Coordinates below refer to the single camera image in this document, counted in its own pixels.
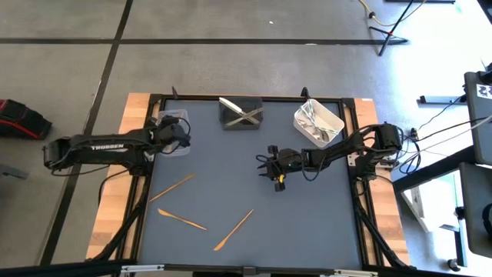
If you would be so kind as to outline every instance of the white basket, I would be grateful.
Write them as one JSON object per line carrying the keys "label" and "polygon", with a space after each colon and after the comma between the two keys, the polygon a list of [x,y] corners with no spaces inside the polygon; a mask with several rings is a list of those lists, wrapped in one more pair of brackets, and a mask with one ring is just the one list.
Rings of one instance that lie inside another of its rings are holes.
{"label": "white basket", "polygon": [[307,108],[308,103],[305,102],[295,113],[294,113],[294,127],[299,130],[303,135],[305,135],[309,140],[311,140],[318,148],[325,147],[329,142],[331,142],[337,134],[344,129],[344,122],[339,119],[333,112],[330,112],[325,108],[320,102],[315,99],[309,99],[313,105],[314,110],[314,121],[316,126],[330,129],[335,131],[334,133],[327,132],[328,140],[321,140],[314,137],[314,127],[302,127],[299,124],[299,120],[303,122],[310,122],[309,118],[302,111],[302,107]]}

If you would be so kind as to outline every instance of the white label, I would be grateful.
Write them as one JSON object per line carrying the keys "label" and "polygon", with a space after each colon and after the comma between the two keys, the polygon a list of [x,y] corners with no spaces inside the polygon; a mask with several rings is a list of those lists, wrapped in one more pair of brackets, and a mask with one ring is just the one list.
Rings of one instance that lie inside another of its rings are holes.
{"label": "white label", "polygon": [[492,86],[477,85],[477,96],[481,98],[492,99]]}

